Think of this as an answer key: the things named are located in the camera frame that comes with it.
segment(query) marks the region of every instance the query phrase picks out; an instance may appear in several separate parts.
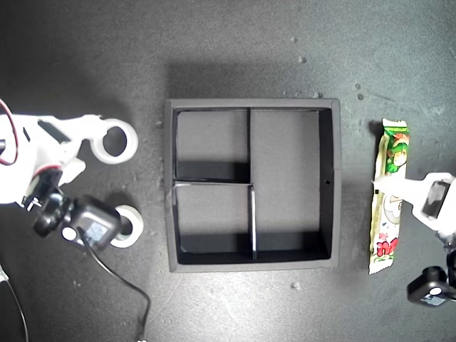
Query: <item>black tray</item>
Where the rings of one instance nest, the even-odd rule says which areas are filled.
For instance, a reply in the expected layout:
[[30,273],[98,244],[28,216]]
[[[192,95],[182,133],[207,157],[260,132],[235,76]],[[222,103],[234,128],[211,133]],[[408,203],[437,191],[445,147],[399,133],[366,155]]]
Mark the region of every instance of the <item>black tray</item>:
[[335,267],[338,100],[168,100],[170,270]]

